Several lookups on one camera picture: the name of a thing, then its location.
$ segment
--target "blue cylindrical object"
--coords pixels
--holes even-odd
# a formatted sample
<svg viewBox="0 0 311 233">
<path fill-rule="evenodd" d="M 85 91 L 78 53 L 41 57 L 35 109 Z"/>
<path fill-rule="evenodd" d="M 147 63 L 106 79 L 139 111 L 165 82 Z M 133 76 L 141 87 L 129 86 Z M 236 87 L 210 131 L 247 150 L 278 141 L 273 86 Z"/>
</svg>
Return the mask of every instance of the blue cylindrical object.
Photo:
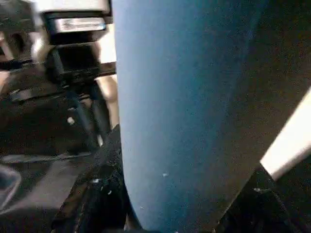
<svg viewBox="0 0 311 233">
<path fill-rule="evenodd" d="M 265 6 L 113 1 L 124 176 L 143 228 L 211 230 L 284 124 L 288 112 L 267 121 L 274 77 L 246 64 Z"/>
</svg>

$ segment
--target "white panel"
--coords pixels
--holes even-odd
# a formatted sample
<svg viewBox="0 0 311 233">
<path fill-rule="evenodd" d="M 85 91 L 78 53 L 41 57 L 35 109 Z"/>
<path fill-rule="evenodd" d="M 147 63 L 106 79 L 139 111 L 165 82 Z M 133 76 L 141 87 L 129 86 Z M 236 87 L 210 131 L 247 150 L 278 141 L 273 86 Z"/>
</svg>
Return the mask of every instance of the white panel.
<svg viewBox="0 0 311 233">
<path fill-rule="evenodd" d="M 115 49 L 115 25 L 107 24 L 106 34 L 102 36 L 101 39 L 97 41 L 100 47 L 100 61 L 101 63 L 115 62 L 116 49 Z"/>
<path fill-rule="evenodd" d="M 107 0 L 33 0 L 37 12 L 109 11 Z"/>
<path fill-rule="evenodd" d="M 274 180 L 310 155 L 310 132 L 311 89 L 261 160 Z"/>
</svg>

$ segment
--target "white dot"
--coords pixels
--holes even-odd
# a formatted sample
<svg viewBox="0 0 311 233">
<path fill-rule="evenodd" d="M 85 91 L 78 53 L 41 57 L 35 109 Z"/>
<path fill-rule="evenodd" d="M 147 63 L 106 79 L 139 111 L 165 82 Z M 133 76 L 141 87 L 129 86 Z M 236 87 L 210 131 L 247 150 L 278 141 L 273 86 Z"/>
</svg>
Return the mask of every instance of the white dot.
<svg viewBox="0 0 311 233">
<path fill-rule="evenodd" d="M 73 119 L 72 117 L 68 117 L 67 122 L 68 122 L 70 125 L 73 125 L 73 124 L 74 124 L 74 119 Z"/>
</svg>

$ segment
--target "white label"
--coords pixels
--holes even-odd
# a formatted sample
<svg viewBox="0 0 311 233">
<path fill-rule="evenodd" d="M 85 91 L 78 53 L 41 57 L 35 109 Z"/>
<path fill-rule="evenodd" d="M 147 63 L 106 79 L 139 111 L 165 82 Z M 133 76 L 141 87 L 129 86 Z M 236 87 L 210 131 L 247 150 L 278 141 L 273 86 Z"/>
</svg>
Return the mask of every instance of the white label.
<svg viewBox="0 0 311 233">
<path fill-rule="evenodd" d="M 55 25 L 58 33 L 100 31 L 106 27 L 103 18 L 59 18 Z"/>
</svg>

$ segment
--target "black plastic part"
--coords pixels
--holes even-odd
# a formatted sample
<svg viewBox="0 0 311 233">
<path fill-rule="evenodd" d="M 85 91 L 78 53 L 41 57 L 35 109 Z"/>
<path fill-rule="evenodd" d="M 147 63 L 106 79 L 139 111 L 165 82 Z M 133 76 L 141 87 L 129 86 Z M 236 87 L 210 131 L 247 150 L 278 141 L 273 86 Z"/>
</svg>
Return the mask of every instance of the black plastic part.
<svg viewBox="0 0 311 233">
<path fill-rule="evenodd" d="M 97 131 L 104 141 L 110 132 L 109 110 L 98 85 L 93 85 L 90 93 L 91 110 L 97 126 Z"/>
<path fill-rule="evenodd" d="M 47 56 L 46 75 L 57 84 L 85 84 L 100 73 L 100 64 L 89 45 L 56 47 Z"/>
<path fill-rule="evenodd" d="M 43 21 L 49 35 L 50 44 L 65 45 L 75 43 L 86 43 L 97 41 L 103 34 L 101 31 L 57 33 L 55 20 L 58 18 L 85 18 L 85 17 L 104 17 L 107 15 L 101 11 L 91 12 L 50 12 L 42 14 Z"/>
<path fill-rule="evenodd" d="M 82 126 L 88 135 L 88 148 L 90 151 L 95 151 L 99 147 L 99 145 L 97 142 L 95 124 L 92 115 L 89 113 L 87 107 L 80 102 L 79 96 L 75 92 L 68 91 L 68 97 L 74 102 Z"/>
</svg>

